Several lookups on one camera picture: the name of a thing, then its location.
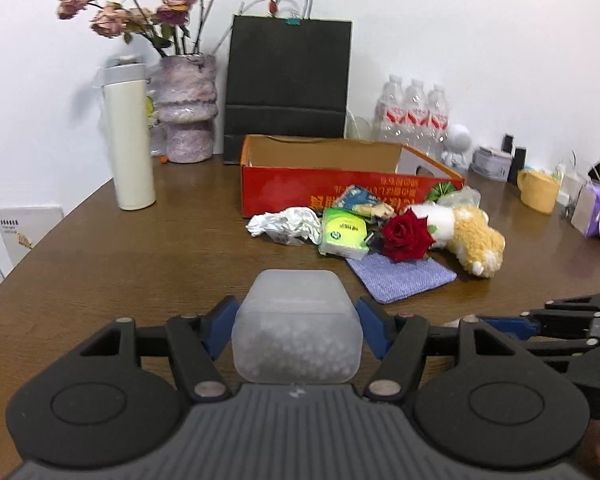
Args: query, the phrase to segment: textured purple vase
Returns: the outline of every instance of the textured purple vase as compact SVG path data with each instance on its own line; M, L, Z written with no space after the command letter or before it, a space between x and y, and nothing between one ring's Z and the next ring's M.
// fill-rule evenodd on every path
M169 56L152 78L154 105L167 133L167 156L187 164L211 158L214 147L216 58Z

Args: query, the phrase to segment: brown and white stuffed animal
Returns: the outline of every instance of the brown and white stuffed animal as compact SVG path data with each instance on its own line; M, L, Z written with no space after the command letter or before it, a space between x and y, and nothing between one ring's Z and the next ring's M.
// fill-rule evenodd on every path
M505 239L489 227L487 213L475 206L450 208L433 203L411 206L427 225L436 243L456 255L464 270L480 278L491 278L502 266Z

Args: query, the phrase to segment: blue cloth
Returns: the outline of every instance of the blue cloth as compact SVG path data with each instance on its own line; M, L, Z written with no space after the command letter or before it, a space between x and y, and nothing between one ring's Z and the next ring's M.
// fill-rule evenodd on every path
M452 282L457 276L432 258L394 264L386 256L373 253L359 261L347 258L347 263L365 284L366 290L382 304L437 288Z

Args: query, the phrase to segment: open box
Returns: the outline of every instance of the open box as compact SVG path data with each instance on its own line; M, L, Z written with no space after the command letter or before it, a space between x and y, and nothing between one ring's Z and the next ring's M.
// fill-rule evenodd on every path
M240 171L245 217L292 206L321 210L352 184L398 211L424 202L437 184L464 184L462 176L411 146L353 139L250 135Z

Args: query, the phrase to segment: wooden table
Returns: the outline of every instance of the wooden table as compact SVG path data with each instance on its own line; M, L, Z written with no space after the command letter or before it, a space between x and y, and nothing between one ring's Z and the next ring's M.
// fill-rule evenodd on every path
M239 168L219 158L156 165L157 203L117 208L112 182L63 220L0 286L0 478L19 464L4 423L8 399L27 379L110 320L161 324L176 314L203 313L223 296L242 300L265 269L329 269L351 298L365 289L344 260L315 246L251 238L240 216ZM502 270L492 280L469 277L453 256L436 259L458 272L455 282L392 304L439 324L478 312L517 315L546 300L600 292L600 242L585 240L557 215L524 206L517 190L471 174L491 225L507 239ZM230 348L219 368L235 384ZM356 384L375 359L365 349ZM147 367L166 373L163 362Z

